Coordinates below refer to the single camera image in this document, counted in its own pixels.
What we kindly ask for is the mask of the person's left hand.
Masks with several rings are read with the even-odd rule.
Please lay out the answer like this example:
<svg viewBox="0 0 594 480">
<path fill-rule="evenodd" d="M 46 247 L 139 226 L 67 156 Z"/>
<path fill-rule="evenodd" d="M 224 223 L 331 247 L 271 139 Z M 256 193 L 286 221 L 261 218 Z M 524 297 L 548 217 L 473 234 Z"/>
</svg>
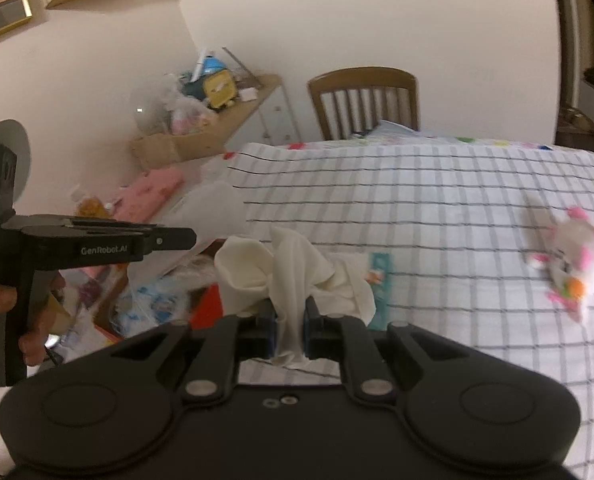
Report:
<svg viewBox="0 0 594 480">
<path fill-rule="evenodd" d="M 56 273 L 46 296 L 30 310 L 28 329 L 17 341 L 27 366 L 37 366 L 47 357 L 46 342 L 58 314 L 58 296 L 65 287 L 61 273 Z M 13 310 L 17 303 L 17 290 L 0 284 L 0 314 Z"/>
</svg>

